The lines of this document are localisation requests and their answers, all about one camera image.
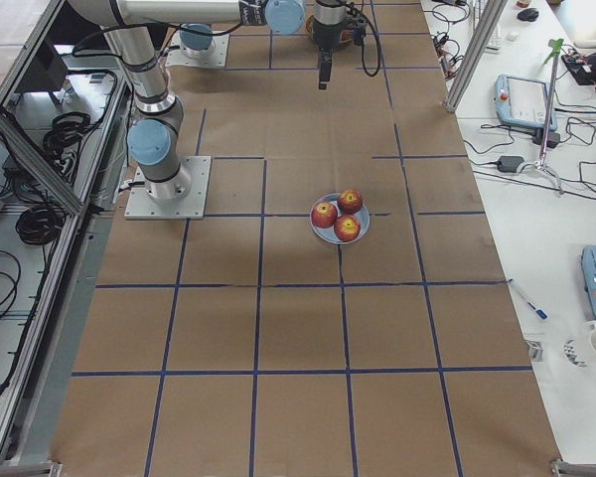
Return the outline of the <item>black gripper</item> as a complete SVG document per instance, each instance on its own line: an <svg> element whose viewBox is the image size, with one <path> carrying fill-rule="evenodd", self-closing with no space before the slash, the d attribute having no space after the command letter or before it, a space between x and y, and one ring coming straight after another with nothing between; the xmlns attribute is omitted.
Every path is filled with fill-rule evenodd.
<svg viewBox="0 0 596 477"><path fill-rule="evenodd" d="M346 3L338 0L317 0L314 3L312 39L318 51L318 90L325 90L332 70L332 52L342 38L347 23Z"/></svg>

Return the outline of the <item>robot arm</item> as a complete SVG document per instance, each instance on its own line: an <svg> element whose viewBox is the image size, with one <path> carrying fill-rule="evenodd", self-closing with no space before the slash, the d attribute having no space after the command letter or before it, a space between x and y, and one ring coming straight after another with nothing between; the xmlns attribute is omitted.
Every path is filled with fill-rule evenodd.
<svg viewBox="0 0 596 477"><path fill-rule="evenodd" d="M291 35L306 19L302 1L74 1L72 6L100 27L134 86L142 117L130 128L127 146L148 197L157 203L186 197L193 175L176 153L183 106L160 66L149 24L190 25L192 35L210 38L214 23L266 26L275 34Z"/></svg>
<svg viewBox="0 0 596 477"><path fill-rule="evenodd" d="M214 48L213 30L209 24L184 24L179 30L180 49L189 58L209 55Z"/></svg>

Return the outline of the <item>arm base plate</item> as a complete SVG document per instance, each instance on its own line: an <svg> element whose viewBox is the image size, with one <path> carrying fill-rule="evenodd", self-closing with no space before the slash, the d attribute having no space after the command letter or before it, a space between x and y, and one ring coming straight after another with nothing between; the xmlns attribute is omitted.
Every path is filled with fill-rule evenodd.
<svg viewBox="0 0 596 477"><path fill-rule="evenodd" d="M124 217L128 220L202 220L211 177L211 156L186 156L178 175L168 182L152 182L137 167Z"/></svg>
<svg viewBox="0 0 596 477"><path fill-rule="evenodd" d="M229 35L213 37L213 51L200 58L189 58L180 49L180 34L175 35L166 57L167 67L189 67L197 69L223 69L226 63Z"/></svg>

